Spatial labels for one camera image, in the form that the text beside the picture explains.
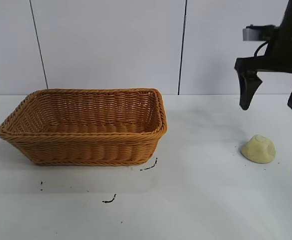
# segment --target white wall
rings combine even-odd
[[[288,0],[188,0],[181,94],[238,94],[236,58],[260,42],[243,42],[250,24],[279,25]],[[288,94],[292,74],[261,73],[259,94]]]
[[[49,88],[177,94],[184,0],[32,0]]]
[[[28,0],[0,0],[0,94],[46,87]]]

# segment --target basket rim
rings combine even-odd
[[[105,132],[105,133],[95,133],[95,132],[85,132],[85,133],[76,133],[76,132],[11,132],[8,131],[8,128],[14,124],[18,119],[19,115],[23,112],[24,108],[29,104],[36,96],[41,94],[49,93],[135,93],[135,92],[152,92],[156,95],[156,110],[158,114],[159,125],[158,127],[151,132]],[[111,141],[116,139],[121,139],[125,141],[133,140],[135,137],[142,140],[151,140],[157,139],[163,136],[167,132],[167,122],[166,115],[163,106],[163,100],[160,92],[154,88],[123,88],[123,89],[62,89],[62,88],[53,88],[53,89],[44,89],[35,91],[28,96],[16,107],[16,109],[4,120],[0,125],[0,138],[7,140],[9,142],[17,141],[22,138],[22,142],[35,142],[40,139],[40,141],[59,141],[61,138],[64,141],[67,140],[101,140],[101,141]]]

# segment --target rectangular basket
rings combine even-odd
[[[147,162],[166,131],[155,89],[47,89],[20,103],[0,138],[39,165],[128,166]]]

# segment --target black cable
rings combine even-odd
[[[262,49],[263,46],[267,45],[269,43],[269,41],[264,42],[262,45],[260,45],[257,50],[254,53],[254,57],[257,56],[258,52]]]

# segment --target robotic arm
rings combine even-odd
[[[247,26],[243,30],[244,41],[265,41],[253,57],[237,58],[235,70],[240,85],[240,106],[249,108],[253,95],[262,81],[258,72],[283,72],[292,74],[292,0],[289,0],[284,18],[279,27],[274,25]],[[267,45],[265,55],[258,51]],[[288,100],[292,109],[292,93]]]

